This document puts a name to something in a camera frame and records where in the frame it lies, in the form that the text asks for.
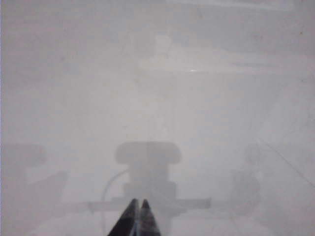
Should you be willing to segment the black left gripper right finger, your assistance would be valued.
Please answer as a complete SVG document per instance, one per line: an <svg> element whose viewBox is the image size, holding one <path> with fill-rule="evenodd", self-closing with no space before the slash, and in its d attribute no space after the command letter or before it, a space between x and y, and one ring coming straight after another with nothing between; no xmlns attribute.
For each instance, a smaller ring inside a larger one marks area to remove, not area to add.
<svg viewBox="0 0 315 236"><path fill-rule="evenodd" d="M149 202L144 199L138 216L139 236L161 236L158 224L151 210Z"/></svg>

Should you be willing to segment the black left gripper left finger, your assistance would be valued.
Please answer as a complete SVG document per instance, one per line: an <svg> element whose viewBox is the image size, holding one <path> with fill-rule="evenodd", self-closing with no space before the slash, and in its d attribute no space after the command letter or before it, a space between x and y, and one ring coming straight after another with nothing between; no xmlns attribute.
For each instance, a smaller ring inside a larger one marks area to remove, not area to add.
<svg viewBox="0 0 315 236"><path fill-rule="evenodd" d="M136 236L138 200L132 199L115 223L108 236Z"/></svg>

